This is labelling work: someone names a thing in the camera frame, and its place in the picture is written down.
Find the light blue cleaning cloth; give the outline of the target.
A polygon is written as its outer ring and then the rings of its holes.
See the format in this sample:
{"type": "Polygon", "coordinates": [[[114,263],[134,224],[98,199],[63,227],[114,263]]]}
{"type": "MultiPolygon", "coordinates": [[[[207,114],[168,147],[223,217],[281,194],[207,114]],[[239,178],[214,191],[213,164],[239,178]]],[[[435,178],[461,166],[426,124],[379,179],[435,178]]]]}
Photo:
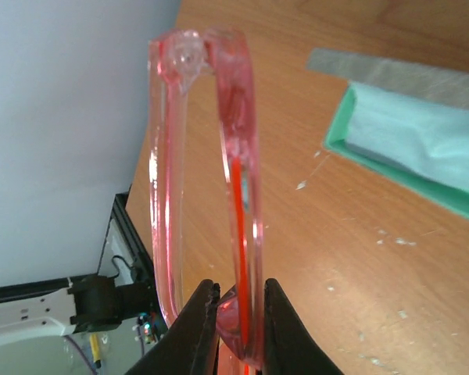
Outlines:
{"type": "Polygon", "coordinates": [[[469,111],[351,84],[347,147],[370,159],[469,192],[469,111]]]}

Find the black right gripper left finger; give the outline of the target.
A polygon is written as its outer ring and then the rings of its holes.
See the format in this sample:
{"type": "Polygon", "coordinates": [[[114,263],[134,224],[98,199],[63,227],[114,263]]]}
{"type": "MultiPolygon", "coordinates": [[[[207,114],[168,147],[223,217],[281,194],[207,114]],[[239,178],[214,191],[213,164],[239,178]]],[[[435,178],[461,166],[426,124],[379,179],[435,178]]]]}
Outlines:
{"type": "Polygon", "coordinates": [[[214,375],[218,370],[216,328],[220,285],[203,280],[179,316],[153,349],[128,371],[130,375],[214,375]]]}

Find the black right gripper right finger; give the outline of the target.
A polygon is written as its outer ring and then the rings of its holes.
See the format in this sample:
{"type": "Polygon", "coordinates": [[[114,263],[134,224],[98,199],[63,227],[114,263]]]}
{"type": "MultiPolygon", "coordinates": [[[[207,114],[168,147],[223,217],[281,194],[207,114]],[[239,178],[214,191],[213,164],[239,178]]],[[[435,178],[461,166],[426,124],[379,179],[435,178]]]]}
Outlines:
{"type": "Polygon", "coordinates": [[[316,344],[274,278],[264,287],[263,374],[325,375],[341,370],[316,344]]]}

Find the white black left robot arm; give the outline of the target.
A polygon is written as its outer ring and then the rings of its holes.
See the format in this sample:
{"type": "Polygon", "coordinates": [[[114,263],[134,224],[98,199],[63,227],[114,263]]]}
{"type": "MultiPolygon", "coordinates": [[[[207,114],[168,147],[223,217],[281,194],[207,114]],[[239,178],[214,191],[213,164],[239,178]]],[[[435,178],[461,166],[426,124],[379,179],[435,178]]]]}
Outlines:
{"type": "Polygon", "coordinates": [[[152,261],[130,267],[131,282],[97,274],[0,287],[0,347],[43,337],[114,330],[159,311],[152,261]]]}

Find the grey glasses case green lining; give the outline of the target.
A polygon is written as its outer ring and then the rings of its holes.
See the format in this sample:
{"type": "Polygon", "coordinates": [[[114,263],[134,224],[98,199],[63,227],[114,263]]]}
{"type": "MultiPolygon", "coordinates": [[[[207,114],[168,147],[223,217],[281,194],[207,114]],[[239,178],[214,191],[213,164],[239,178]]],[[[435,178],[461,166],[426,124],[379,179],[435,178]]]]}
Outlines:
{"type": "Polygon", "coordinates": [[[327,48],[306,66],[348,83],[326,148],[469,219],[468,72],[327,48]]]}

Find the pink transparent sunglasses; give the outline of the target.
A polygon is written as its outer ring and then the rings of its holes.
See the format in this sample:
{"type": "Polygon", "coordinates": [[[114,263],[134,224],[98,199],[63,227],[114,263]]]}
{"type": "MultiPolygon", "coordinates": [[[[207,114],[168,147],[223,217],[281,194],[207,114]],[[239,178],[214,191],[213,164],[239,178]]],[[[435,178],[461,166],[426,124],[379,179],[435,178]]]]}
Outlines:
{"type": "Polygon", "coordinates": [[[149,44],[149,208],[159,307],[173,323],[183,305],[182,199],[188,92],[216,79],[220,145],[227,184],[234,287],[220,300],[220,372],[263,367],[263,222],[252,63],[237,30],[173,30],[149,44]]]}

